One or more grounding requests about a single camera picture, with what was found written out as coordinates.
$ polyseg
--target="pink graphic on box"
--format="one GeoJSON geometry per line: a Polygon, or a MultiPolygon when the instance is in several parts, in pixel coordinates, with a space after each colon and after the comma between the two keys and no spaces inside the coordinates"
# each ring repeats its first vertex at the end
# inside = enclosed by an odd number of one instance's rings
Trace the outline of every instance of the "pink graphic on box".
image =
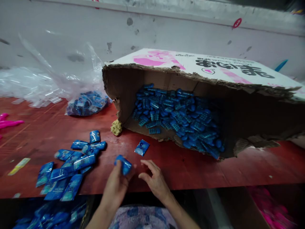
{"type": "MultiPolygon", "coordinates": [[[[283,85],[278,85],[278,84],[271,84],[271,83],[268,83],[269,86],[272,86],[272,87],[285,87],[283,85]]],[[[303,88],[300,88],[299,90],[297,91],[293,91],[294,93],[300,93],[300,94],[305,94],[305,91],[303,88]]]]}
{"type": "Polygon", "coordinates": [[[235,83],[252,84],[250,81],[245,80],[244,78],[236,75],[235,73],[233,73],[227,69],[224,69],[224,68],[220,68],[220,69],[224,74],[226,74],[228,77],[230,77],[235,83]]]}
{"type": "Polygon", "coordinates": [[[142,54],[133,57],[133,61],[145,66],[160,66],[162,64],[174,63],[180,69],[185,70],[169,51],[148,51],[148,54],[142,54]]]}

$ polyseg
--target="person's hand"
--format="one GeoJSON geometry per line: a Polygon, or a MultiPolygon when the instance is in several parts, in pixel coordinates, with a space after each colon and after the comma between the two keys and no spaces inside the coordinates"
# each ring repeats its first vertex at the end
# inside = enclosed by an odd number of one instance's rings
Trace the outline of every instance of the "person's hand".
{"type": "Polygon", "coordinates": [[[134,168],[136,165],[134,165],[134,167],[126,176],[123,176],[121,167],[122,162],[117,160],[116,166],[114,166],[112,172],[109,175],[100,204],[102,208],[105,208],[111,212],[116,212],[120,207],[126,194],[129,181],[135,173],[134,168]]]}
{"type": "Polygon", "coordinates": [[[165,204],[172,194],[164,180],[161,169],[152,160],[141,160],[141,163],[148,166],[152,172],[152,177],[147,173],[141,173],[139,174],[139,178],[143,179],[148,184],[155,197],[165,204]]]}

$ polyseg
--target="torn cardboard box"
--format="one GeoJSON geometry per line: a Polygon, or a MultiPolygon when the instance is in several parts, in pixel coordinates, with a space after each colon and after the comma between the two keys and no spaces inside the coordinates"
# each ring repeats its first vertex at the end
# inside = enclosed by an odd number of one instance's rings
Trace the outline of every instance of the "torn cardboard box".
{"type": "MultiPolygon", "coordinates": [[[[144,84],[222,98],[226,141],[223,158],[236,156],[249,146],[275,147],[277,140],[305,132],[305,89],[254,61],[141,49],[106,63],[103,81],[124,127],[144,135],[149,135],[148,129],[131,118],[135,94],[144,84]]],[[[162,131],[153,138],[171,139],[182,146],[174,131],[162,131]]]]}

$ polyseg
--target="red table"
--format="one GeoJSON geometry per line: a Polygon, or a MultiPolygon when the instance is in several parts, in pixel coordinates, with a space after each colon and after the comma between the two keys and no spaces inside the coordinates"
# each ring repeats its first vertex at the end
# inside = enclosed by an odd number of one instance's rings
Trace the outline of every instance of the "red table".
{"type": "Polygon", "coordinates": [[[130,192],[149,191],[137,178],[146,170],[141,159],[153,160],[162,170],[172,190],[233,187],[264,184],[291,184],[305,182],[305,151],[291,142],[280,142],[281,147],[260,151],[247,149],[238,158],[216,162],[212,157],[178,147],[174,142],[158,142],[148,136],[124,129],[119,137],[110,132],[116,120],[116,109],[111,105],[89,117],[64,115],[66,101],[45,108],[30,108],[28,103],[11,104],[13,98],[0,99],[0,114],[9,113],[8,120],[24,120],[16,127],[0,130],[0,198],[37,197],[42,187],[35,188],[40,167],[50,161],[55,167],[63,162],[54,158],[58,149],[69,149],[76,139],[89,141],[89,132],[100,131],[108,146],[95,168],[83,180],[80,194],[103,193],[113,162],[118,154],[137,164],[136,176],[130,183],[130,192]],[[141,139],[151,145],[142,157],[134,153],[141,139]],[[8,173],[23,159],[31,160],[15,175],[8,173]]]}

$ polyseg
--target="patterned clothing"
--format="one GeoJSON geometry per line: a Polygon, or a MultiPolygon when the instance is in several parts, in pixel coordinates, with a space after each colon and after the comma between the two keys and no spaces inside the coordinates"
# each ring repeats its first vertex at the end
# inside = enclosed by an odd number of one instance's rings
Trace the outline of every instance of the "patterned clothing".
{"type": "Polygon", "coordinates": [[[166,208],[148,206],[120,207],[110,229],[178,228],[166,208]]]}

